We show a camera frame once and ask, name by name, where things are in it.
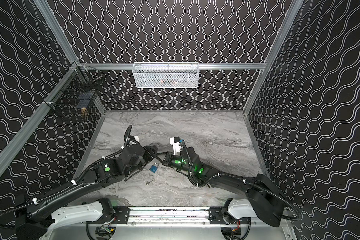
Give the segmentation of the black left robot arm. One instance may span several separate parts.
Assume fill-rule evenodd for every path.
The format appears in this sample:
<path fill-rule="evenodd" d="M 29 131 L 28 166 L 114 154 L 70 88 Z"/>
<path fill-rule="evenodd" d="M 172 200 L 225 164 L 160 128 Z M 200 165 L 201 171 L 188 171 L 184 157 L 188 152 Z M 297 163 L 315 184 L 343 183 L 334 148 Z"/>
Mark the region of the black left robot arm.
<path fill-rule="evenodd" d="M 130 134 L 131 129 L 129 126 L 124 134 L 122 149 L 91 163 L 70 182 L 33 197 L 17 196 L 15 206 L 0 213 L 0 229 L 15 231 L 19 240 L 37 240 L 56 226 L 62 207 L 142 171 L 156 158 L 158 148 L 154 144 L 142 146 Z"/>

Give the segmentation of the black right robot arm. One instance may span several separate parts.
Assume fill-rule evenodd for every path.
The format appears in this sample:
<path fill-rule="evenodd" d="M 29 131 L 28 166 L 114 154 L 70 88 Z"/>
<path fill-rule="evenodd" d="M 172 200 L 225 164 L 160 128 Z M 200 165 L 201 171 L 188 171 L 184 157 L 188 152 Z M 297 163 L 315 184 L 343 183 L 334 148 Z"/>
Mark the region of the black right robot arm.
<path fill-rule="evenodd" d="M 279 227 L 281 220 L 300 221 L 301 211 L 281 193 L 265 175 L 238 176 L 221 171 L 200 160 L 194 148 L 180 147 L 179 152 L 156 153 L 162 165 L 186 176 L 197 188 L 210 186 L 245 197 L 256 217 L 271 227 Z"/>

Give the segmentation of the small dark padlock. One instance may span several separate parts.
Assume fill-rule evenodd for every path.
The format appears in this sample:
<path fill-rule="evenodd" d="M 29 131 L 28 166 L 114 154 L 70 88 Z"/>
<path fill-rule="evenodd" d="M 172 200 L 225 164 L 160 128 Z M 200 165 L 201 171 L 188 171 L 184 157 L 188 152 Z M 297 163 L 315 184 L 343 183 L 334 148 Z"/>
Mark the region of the small dark padlock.
<path fill-rule="evenodd" d="M 158 170 L 158 167 L 159 167 L 159 163 L 154 163 L 151 167 L 150 167 L 150 171 L 152 173 L 156 173 L 156 171 Z"/>

